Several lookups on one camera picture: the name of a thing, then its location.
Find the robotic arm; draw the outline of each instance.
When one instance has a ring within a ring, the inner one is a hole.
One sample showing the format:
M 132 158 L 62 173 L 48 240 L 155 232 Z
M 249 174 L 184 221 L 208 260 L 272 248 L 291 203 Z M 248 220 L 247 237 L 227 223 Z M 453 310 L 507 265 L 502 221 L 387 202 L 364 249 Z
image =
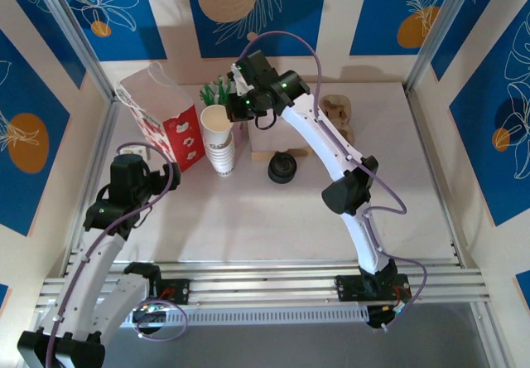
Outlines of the robotic arm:
M 342 138 L 319 111 L 314 96 L 297 73 L 288 71 L 279 75 L 261 51 L 232 65 L 229 77 L 235 81 L 237 90 L 237 94 L 229 96 L 226 105 L 231 121 L 255 119 L 258 123 L 258 118 L 266 116 L 272 109 L 275 120 L 282 116 L 296 129 L 330 174 L 332 183 L 322 192 L 322 198 L 348 228 L 359 255 L 361 273 L 360 276 L 335 279 L 340 300 L 393 300 L 392 286 L 406 283 L 407 276 L 397 274 L 394 260 L 379 250 L 375 244 L 377 240 L 370 236 L 359 213 L 359 208 L 370 202 L 369 190 L 373 182 L 359 165 L 375 173 L 377 160 L 363 157 Z M 117 219 L 122 218 L 121 222 L 110 228 L 103 238 L 98 238 L 97 244 L 90 246 L 91 253 L 79 252 L 58 300 L 39 329 L 22 333 L 17 346 L 30 368 L 99 368 L 104 362 L 105 346 L 141 301 L 163 300 L 166 296 L 171 303 L 187 304 L 188 280 L 163 280 L 156 265 L 132 263 L 112 293 L 96 307 L 108 271 L 140 219 L 139 213 L 135 215 L 134 212 L 154 203 L 148 203 L 152 195 L 161 194 L 165 187 L 174 190 L 180 183 L 175 163 L 171 164 L 171 169 L 169 164 L 164 165 L 164 172 L 164 176 L 150 172 L 138 155 L 119 155 L 114 159 L 111 182 L 99 192 L 97 201 L 88 209 L 84 227 L 86 230 L 108 229 Z M 349 281 L 354 291 L 346 295 Z M 137 309 L 135 317 L 138 314 L 148 317 L 152 312 L 146 309 L 147 306 Z M 383 323 L 392 321 L 394 315 L 395 312 L 389 311 Z
M 320 112 L 309 87 L 296 72 L 279 75 L 261 51 L 232 65 L 229 77 L 234 80 L 237 90 L 237 94 L 230 95 L 226 105 L 230 121 L 255 119 L 258 125 L 258 118 L 266 116 L 271 109 L 274 121 L 277 116 L 282 116 L 324 163 L 333 183 L 322 192 L 322 198 L 346 224 L 359 256 L 364 292 L 366 296 L 376 298 L 398 272 L 393 259 L 386 258 L 373 243 L 358 212 L 362 205 L 370 202 L 373 179 L 358 167 L 357 162 L 375 173 L 377 160 L 364 158 L 344 140 Z

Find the white robotic arm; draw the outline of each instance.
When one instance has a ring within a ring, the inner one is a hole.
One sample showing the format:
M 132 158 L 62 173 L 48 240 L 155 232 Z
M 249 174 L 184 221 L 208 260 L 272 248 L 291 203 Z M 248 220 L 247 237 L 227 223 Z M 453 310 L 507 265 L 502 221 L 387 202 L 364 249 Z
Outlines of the white robotic arm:
M 348 150 L 357 162 L 361 162 L 363 157 L 359 151 L 344 140 L 339 131 L 335 129 L 323 113 L 320 113 L 318 120 L 316 119 L 313 100 L 313 94 L 301 95 L 294 100 L 292 107 L 286 107 L 283 110 L 282 118 L 308 142 L 324 163 L 331 180 L 337 182 L 345 176 L 346 172 L 352 172 L 356 169 L 356 166 L 351 160 L 346 159 L 345 155 L 334 145 L 329 136 L 322 131 L 322 125 L 318 121 L 322 121 L 323 125 L 342 141 L 344 148 Z M 385 259 L 377 251 L 359 216 L 360 212 L 356 213 L 356 215 L 340 214 L 357 249 L 359 266 L 370 274 L 376 274 L 388 264 L 388 259 Z

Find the white plastic arm segment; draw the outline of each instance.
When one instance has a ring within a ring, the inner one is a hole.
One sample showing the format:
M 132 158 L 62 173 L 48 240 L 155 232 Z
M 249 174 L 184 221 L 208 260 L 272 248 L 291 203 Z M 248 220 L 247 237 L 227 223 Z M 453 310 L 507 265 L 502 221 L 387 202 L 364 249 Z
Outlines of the white plastic arm segment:
M 345 171 L 353 171 L 356 166 L 346 159 L 344 154 L 334 145 L 333 141 L 327 134 L 324 133 L 321 125 L 317 123 L 314 107 L 313 94 L 303 94 L 294 100 L 293 107 L 286 107 L 282 112 L 282 118 L 285 119 L 298 133 L 309 143 L 311 148 L 319 156 L 324 163 L 325 168 L 330 174 L 333 182 L 344 177 Z M 338 140 L 344 142 L 344 147 L 348 150 L 351 157 L 357 162 L 361 162 L 362 155 L 355 148 L 350 146 L 344 140 L 338 130 L 328 118 L 320 111 L 318 121 L 324 123 L 328 129 L 333 132 Z M 360 213 L 357 216 L 348 214 L 340 215 L 349 235 L 354 242 L 359 256 L 359 266 L 371 274 L 375 274 L 382 269 L 387 263 L 388 259 L 384 258 L 373 245 L 364 223 L 360 218 Z
M 148 278 L 133 273 L 123 274 L 116 288 L 95 309 L 91 332 L 101 332 L 101 344 L 108 346 L 125 318 L 148 295 Z
M 101 293 L 101 288 L 107 278 L 108 271 L 116 259 L 119 251 L 122 250 L 125 240 L 116 235 L 107 235 L 99 244 L 99 247 L 90 257 L 90 261 L 84 266 L 84 269 L 77 281 L 78 286 L 72 294 L 63 317 L 55 317 L 58 311 L 58 305 L 65 297 L 66 289 L 70 286 L 73 273 L 77 270 L 82 259 L 85 259 L 84 253 L 78 254 L 74 267 L 66 278 L 65 285 L 60 291 L 58 299 L 54 306 L 42 320 L 41 326 L 44 327 L 44 333 L 49 334 L 53 326 L 54 317 L 61 321 L 59 325 L 58 337 L 63 337 L 66 332 L 72 334 L 76 341 L 86 341 L 87 336 L 92 332 L 92 314 L 94 307 Z

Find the gray floor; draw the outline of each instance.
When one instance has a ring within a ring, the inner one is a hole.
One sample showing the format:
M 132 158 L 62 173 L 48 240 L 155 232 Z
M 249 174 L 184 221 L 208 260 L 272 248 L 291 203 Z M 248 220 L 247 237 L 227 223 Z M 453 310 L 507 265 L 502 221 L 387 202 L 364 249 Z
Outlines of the gray floor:
M 179 340 L 140 340 L 118 331 L 105 368 L 487 367 L 467 304 L 418 305 L 390 333 L 366 324 L 190 327 Z

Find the stack of paper cups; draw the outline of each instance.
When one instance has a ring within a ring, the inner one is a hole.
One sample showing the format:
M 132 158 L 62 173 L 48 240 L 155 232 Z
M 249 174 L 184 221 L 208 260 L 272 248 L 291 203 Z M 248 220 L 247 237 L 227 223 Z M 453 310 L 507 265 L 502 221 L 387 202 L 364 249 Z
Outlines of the stack of paper cups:
M 219 176 L 228 176 L 234 170 L 235 145 L 230 131 L 232 123 L 222 105 L 206 107 L 200 115 L 204 129 L 206 157 Z
M 224 177 L 232 173 L 235 164 L 235 146 L 232 134 L 229 135 L 226 146 L 222 148 L 209 148 L 206 145 L 205 150 L 206 157 L 208 157 L 219 176 Z

